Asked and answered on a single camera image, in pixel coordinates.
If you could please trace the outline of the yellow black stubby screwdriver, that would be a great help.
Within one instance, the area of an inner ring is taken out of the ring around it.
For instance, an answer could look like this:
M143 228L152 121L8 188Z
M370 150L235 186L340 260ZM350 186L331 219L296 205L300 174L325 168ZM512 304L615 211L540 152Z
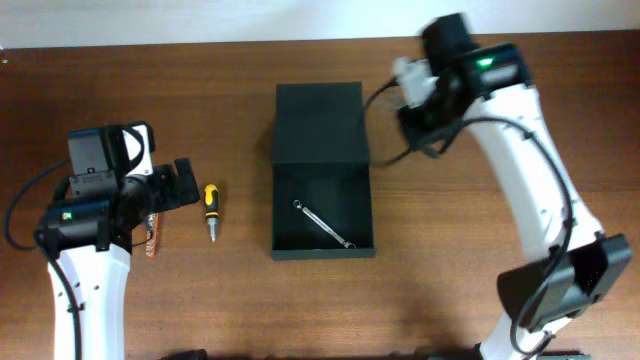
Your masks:
M208 184L204 188L205 218L209 227L211 241L217 239L219 225L219 190L216 185Z

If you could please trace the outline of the silver ring wrench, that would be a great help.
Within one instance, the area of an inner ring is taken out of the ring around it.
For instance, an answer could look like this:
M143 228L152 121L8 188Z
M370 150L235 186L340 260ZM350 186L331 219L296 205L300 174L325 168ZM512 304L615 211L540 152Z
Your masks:
M327 223L325 223L320 217L318 217L313 211L311 211L308 207L304 206L300 200L295 199L292 203L293 207L300 210L304 213L311 221L313 221L318 227L320 227L324 232L329 234L332 238L334 238L338 243L340 243L346 249L356 249L357 246L345 240L341 235L339 235L333 228L331 228Z

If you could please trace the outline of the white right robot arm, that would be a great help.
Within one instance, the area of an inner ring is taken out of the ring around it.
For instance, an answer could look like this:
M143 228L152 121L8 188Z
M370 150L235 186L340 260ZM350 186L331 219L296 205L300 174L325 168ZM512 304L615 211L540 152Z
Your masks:
M511 207L525 264L497 279L503 312L467 359L540 359L557 332L600 302L631 261L571 182L518 48L479 46L461 14L421 35L425 56L394 63L410 151L441 157L463 132L486 155Z

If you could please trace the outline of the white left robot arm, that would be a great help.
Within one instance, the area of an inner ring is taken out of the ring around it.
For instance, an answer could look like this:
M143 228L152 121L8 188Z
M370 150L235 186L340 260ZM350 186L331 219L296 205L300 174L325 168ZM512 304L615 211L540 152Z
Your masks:
M145 122L73 131L72 173L55 190L34 240L48 262L57 359L122 359L132 232L149 215L196 203L186 158L153 165Z

